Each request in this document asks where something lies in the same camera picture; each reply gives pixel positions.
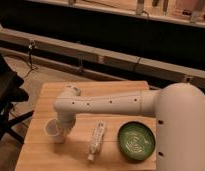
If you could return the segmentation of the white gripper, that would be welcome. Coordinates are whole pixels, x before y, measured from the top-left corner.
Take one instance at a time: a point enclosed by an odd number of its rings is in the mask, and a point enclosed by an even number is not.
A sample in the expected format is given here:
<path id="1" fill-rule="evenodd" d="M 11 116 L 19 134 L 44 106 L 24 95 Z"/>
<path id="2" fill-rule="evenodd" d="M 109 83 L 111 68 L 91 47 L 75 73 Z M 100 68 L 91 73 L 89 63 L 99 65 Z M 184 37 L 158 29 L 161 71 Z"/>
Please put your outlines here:
<path id="1" fill-rule="evenodd" d="M 68 135 L 73 129 L 76 123 L 76 118 L 71 118 L 70 120 L 59 120 L 58 126 L 64 136 Z"/>

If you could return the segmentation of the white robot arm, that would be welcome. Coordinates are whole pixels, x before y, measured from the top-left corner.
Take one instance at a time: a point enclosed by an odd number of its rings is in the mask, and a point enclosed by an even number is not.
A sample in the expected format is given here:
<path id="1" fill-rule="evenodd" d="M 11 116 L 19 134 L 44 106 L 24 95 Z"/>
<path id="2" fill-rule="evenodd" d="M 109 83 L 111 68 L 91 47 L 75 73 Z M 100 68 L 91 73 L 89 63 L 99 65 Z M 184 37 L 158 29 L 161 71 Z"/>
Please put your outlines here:
<path id="1" fill-rule="evenodd" d="M 101 96 L 68 87 L 54 109 L 65 127 L 81 113 L 154 117 L 156 171 L 205 171 L 205 94 L 192 84 Z"/>

